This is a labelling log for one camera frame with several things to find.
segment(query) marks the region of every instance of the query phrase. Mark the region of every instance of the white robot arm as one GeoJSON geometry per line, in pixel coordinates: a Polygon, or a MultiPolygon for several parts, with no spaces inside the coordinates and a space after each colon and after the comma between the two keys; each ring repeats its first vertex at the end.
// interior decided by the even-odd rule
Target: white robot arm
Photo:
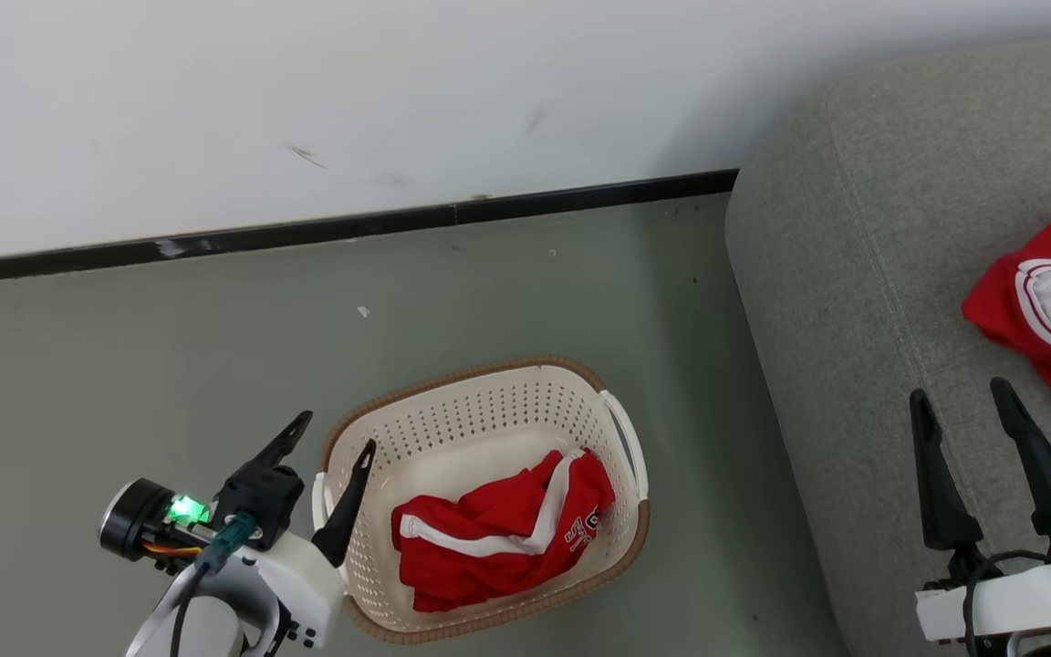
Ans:
{"type": "Polygon", "coordinates": [[[100,546],[132,561],[153,558],[158,570],[177,575],[127,657],[272,657],[288,640],[305,648],[329,642],[347,595],[336,569],[375,444],[359,454],[326,527],[301,539],[287,527],[303,483],[280,461],[309,419],[309,411],[296,417],[226,479],[212,504],[138,479],[108,505],[100,546]]]}
{"type": "Polygon", "coordinates": [[[1033,526],[1040,536],[1048,536],[1048,553],[1013,550],[982,556],[977,543],[984,532],[964,508],[951,480],[941,447],[943,430],[925,392],[914,391],[910,424],[923,543],[952,552],[948,577],[928,582],[918,592],[916,612],[927,640],[964,641],[972,657],[1019,657],[1037,654],[1037,649],[1029,648],[1031,637],[1051,635],[1051,446],[1006,379],[992,379],[992,398],[1025,467],[1035,504],[1033,526]],[[997,569],[997,561],[1014,557],[1035,558],[1044,564],[1016,575],[997,569]]]}

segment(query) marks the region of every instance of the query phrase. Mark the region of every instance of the sofa cushion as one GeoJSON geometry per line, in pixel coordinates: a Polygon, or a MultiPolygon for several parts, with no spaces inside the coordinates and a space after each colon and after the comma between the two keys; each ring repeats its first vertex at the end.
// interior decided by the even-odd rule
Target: sofa cushion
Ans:
{"type": "Polygon", "coordinates": [[[742,169],[727,248],[834,614],[854,654],[923,640],[908,395],[923,387],[985,552],[1043,549],[990,377],[1051,438],[1051,390],[960,303],[1051,222],[1051,41],[909,59],[801,104],[742,169]]]}

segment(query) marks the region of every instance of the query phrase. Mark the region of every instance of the white stripe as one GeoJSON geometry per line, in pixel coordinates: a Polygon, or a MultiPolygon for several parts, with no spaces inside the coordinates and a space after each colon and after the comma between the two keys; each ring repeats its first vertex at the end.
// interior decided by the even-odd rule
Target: white stripe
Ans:
{"type": "Polygon", "coordinates": [[[1021,302],[1021,314],[1025,315],[1025,321],[1029,328],[1033,329],[1035,335],[1051,346],[1051,322],[1040,307],[1039,300],[1035,295],[1035,282],[1043,273],[1050,273],[1051,260],[1033,259],[1022,262],[1017,267],[1016,279],[1013,283],[1016,286],[1016,299],[1021,302]]]}
{"type": "Polygon", "coordinates": [[[542,508],[538,511],[534,522],[534,533],[524,536],[483,536],[480,539],[459,539],[456,536],[435,529],[419,516],[405,513],[399,519],[399,535],[406,539],[421,537],[440,548],[453,550],[469,557],[491,557],[494,554],[543,554],[550,547],[550,541],[558,533],[558,518],[566,505],[566,494],[571,491],[571,463],[583,456],[580,449],[571,450],[550,476],[550,487],[542,498],[542,508]]]}

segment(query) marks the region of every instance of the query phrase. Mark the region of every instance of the floor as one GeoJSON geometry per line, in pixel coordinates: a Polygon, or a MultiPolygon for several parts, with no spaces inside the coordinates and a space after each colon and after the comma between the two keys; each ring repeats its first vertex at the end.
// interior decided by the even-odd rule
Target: floor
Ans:
{"type": "Polygon", "coordinates": [[[727,265],[725,204],[0,282],[0,654],[128,644],[168,578],[96,543],[122,484],[207,496],[305,408],[289,463],[309,481],[351,407],[536,353],[590,366],[630,411],[651,474],[639,560],[566,607],[437,644],[378,643],[345,619],[327,654],[844,654],[727,265]]]}

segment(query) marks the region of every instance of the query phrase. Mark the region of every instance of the brown basket rim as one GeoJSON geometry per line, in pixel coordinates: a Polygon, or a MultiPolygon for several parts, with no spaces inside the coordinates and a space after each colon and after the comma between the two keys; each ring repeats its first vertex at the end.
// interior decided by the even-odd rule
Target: brown basket rim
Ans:
{"type": "MultiPolygon", "coordinates": [[[[573,373],[576,373],[580,377],[586,379],[586,383],[591,384],[591,387],[595,388],[596,392],[605,390],[605,385],[602,384],[602,379],[595,374],[595,371],[590,370],[589,367],[581,365],[581,363],[577,363],[575,361],[571,361],[569,357],[562,357],[559,355],[535,355],[520,357],[515,358],[515,361],[489,363],[488,365],[470,367],[470,369],[467,370],[454,371],[452,374],[445,374],[442,377],[429,378],[427,382],[413,384],[412,386],[400,388],[400,390],[388,392],[387,395],[368,401],[368,403],[364,403],[354,409],[351,409],[347,415],[336,422],[334,427],[330,428],[330,432],[327,435],[327,444],[324,447],[324,450],[322,450],[322,471],[326,473],[327,465],[330,463],[330,453],[332,453],[332,450],[335,448],[335,444],[338,442],[339,436],[343,436],[343,432],[346,432],[347,428],[353,424],[353,422],[359,419],[359,417],[364,415],[367,415],[368,412],[395,404],[397,401],[420,394],[420,392],[434,390],[434,388],[440,388],[447,386],[448,384],[463,382],[465,378],[483,377],[486,374],[495,374],[497,371],[520,370],[522,367],[541,366],[562,367],[564,370],[571,370],[573,373]]],[[[601,571],[601,573],[595,575],[595,577],[583,579],[583,581],[578,582],[571,588],[565,588],[565,590],[558,591],[555,594],[548,595],[545,598],[535,599],[535,601],[528,604],[522,604],[521,607],[514,609],[508,609],[504,612],[499,612],[499,614],[487,616],[485,619],[468,620],[467,622],[456,623],[455,625],[435,628],[432,631],[400,633],[391,631],[390,629],[376,623],[375,620],[372,620],[366,612],[359,608],[355,598],[351,598],[350,604],[346,605],[347,613],[355,621],[356,625],[362,628],[364,632],[368,633],[372,637],[375,637],[375,639],[388,641],[388,643],[406,645],[429,643],[429,641],[433,640],[451,639],[451,637],[467,635],[467,633],[475,633],[483,631],[483,629],[508,623],[510,620],[524,619],[526,616],[537,614],[538,612],[543,612],[547,611],[547,609],[559,607],[560,604],[565,604],[575,598],[580,598],[580,596],[586,595],[588,593],[597,590],[600,586],[610,582],[611,579],[618,577],[622,571],[625,571],[628,567],[631,567],[631,564],[635,561],[635,558],[639,556],[640,550],[643,549],[643,543],[646,542],[646,528],[650,521],[651,505],[647,504],[646,499],[644,499],[639,502],[639,519],[637,522],[638,527],[635,528],[635,537],[632,539],[630,548],[626,549],[626,553],[619,558],[616,564],[611,566],[610,569],[605,571],[601,571]]]]}

